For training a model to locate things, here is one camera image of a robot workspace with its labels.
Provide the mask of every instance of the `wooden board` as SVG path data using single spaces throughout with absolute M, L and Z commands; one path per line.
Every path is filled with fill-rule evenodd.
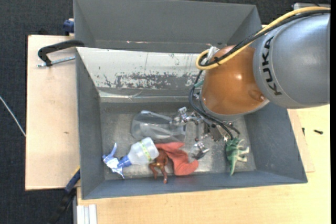
M 75 61 L 39 68 L 41 47 L 73 37 L 28 37 L 26 190 L 64 188 L 79 165 Z M 50 54 L 74 55 L 75 49 Z

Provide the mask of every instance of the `yellow cable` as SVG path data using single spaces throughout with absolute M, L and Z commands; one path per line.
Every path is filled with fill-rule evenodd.
M 267 29 L 271 28 L 272 26 L 280 23 L 281 21 L 295 15 L 298 13 L 304 13 L 304 12 L 309 12 L 312 10 L 330 10 L 330 8 L 326 8 L 326 7 L 305 7 L 305 8 L 300 8 L 300 9 L 296 9 L 293 10 L 291 12 L 288 12 L 282 16 L 280 16 L 279 18 L 277 18 L 276 20 L 274 20 L 273 22 L 271 22 L 269 25 L 265 26 L 262 30 L 260 30 L 256 35 L 266 31 Z M 204 52 L 200 53 L 200 55 L 198 55 L 197 59 L 196 59 L 196 67 L 200 70 L 208 70 L 208 69 L 212 69 L 215 67 L 218 67 L 218 65 L 222 65 L 223 63 L 227 62 L 228 60 L 232 59 L 233 57 L 235 57 L 238 53 L 240 53 L 242 50 L 244 50 L 245 48 L 247 48 L 250 44 L 252 44 L 254 41 L 251 41 L 250 43 L 246 44 L 245 46 L 241 47 L 240 49 L 236 50 L 234 53 L 232 53 L 231 55 L 227 56 L 226 58 L 220 60 L 218 63 L 213 63 L 212 65 L 209 66 L 200 66 L 198 63 L 200 62 L 200 59 L 206 55 L 209 50 L 205 50 Z

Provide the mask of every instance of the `toy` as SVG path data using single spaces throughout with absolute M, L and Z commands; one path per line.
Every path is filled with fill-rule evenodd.
M 163 183 L 164 184 L 167 183 L 167 172 L 164 169 L 164 167 L 167 165 L 167 163 L 168 163 L 167 153 L 164 150 L 159 149 L 159 155 L 155 159 L 155 162 L 149 164 L 149 168 L 152 170 L 155 179 L 157 178 L 157 171 L 155 170 L 155 168 L 156 167 L 160 168 L 161 173 L 163 175 Z
M 163 182 L 167 183 L 167 180 L 165 180 L 165 178 L 167 178 L 167 174 L 164 166 L 167 165 L 169 159 L 173 162 L 174 175 L 176 176 L 189 175 L 198 168 L 198 160 L 194 159 L 189 162 L 188 154 L 180 149 L 180 147 L 184 146 L 184 143 L 158 143 L 155 144 L 155 146 L 159 150 L 159 156 L 155 159 L 153 164 L 149 165 L 155 179 L 157 177 L 157 171 L 155 171 L 154 168 L 159 167 L 164 176 Z
M 237 161 L 247 161 L 247 157 L 244 154 L 249 153 L 249 147 L 243 150 L 243 146 L 241 145 L 242 141 L 244 141 L 244 139 L 235 137 L 226 142 L 225 152 L 227 160 L 230 162 L 230 175 L 233 175 Z

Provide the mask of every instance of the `plastic bottle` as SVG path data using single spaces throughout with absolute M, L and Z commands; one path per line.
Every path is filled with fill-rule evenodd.
M 153 140 L 146 137 L 131 146 L 129 153 L 119 161 L 118 167 L 124 168 L 132 164 L 144 165 L 153 161 L 158 155 L 159 151 Z

